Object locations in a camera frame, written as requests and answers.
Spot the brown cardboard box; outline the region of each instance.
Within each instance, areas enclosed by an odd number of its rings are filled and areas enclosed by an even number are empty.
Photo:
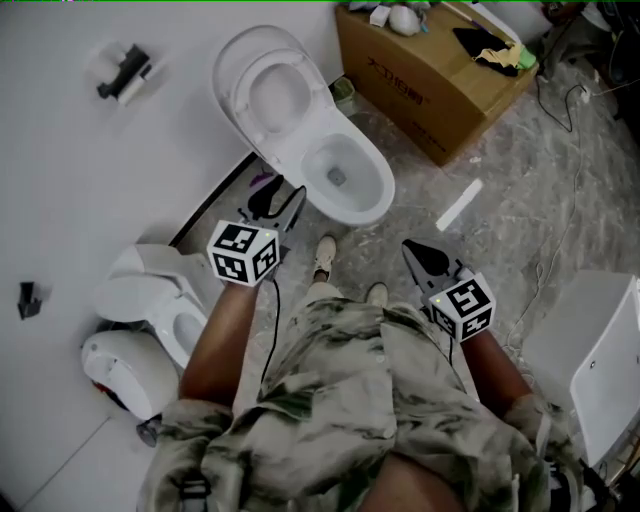
[[[504,41],[509,38],[466,5]],[[412,37],[369,25],[368,14],[336,8],[342,63],[356,90],[438,165],[475,141],[533,80],[537,66],[507,77],[475,63],[452,29],[472,28],[446,7],[427,13],[428,33]]]

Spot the marker cube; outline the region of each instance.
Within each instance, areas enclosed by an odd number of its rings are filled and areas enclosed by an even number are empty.
[[[432,320],[455,341],[461,342],[493,322],[496,299],[480,273],[429,298]]]
[[[278,232],[221,220],[207,255],[216,277],[253,287],[280,263]]]

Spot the marble floor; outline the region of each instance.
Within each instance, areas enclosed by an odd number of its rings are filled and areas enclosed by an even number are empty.
[[[541,83],[542,101],[565,123],[564,94],[578,82],[592,93],[603,87],[593,71],[563,65],[553,83]],[[640,150],[626,125],[613,120],[613,95],[585,102],[575,91],[570,104],[573,133],[540,109],[534,83],[477,143],[439,168],[358,98],[351,120],[387,158],[396,179],[395,199],[380,222],[359,229],[339,225],[307,203],[291,237],[292,251],[278,270],[282,318],[304,295],[316,243],[325,233],[338,241],[331,281],[346,297],[363,299],[372,283],[384,281],[392,300],[415,305],[419,293],[400,244],[408,237],[446,240],[484,273],[497,298],[493,332],[516,349],[578,269],[640,274]],[[216,222],[237,219],[236,209],[260,167],[260,161],[252,164],[214,202],[178,246],[181,252],[204,252]],[[482,191],[440,233],[436,220],[475,178],[483,181]],[[275,310],[274,288],[266,284],[260,290],[240,401],[255,396],[273,339]],[[517,350],[509,352],[517,360]]]

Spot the toilet tank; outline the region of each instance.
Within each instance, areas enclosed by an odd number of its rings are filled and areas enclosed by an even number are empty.
[[[580,271],[524,342],[545,398],[575,412],[589,466],[640,411],[639,310],[635,276]]]

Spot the white sneaker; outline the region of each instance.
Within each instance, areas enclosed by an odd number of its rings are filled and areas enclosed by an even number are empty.
[[[313,268],[313,275],[318,272],[324,272],[327,275],[327,281],[331,275],[331,264],[336,258],[336,239],[331,235],[324,235],[318,248],[316,249],[316,262]]]
[[[389,303],[389,290],[387,285],[381,282],[375,283],[367,292],[367,298],[364,300],[367,304],[386,308]]]

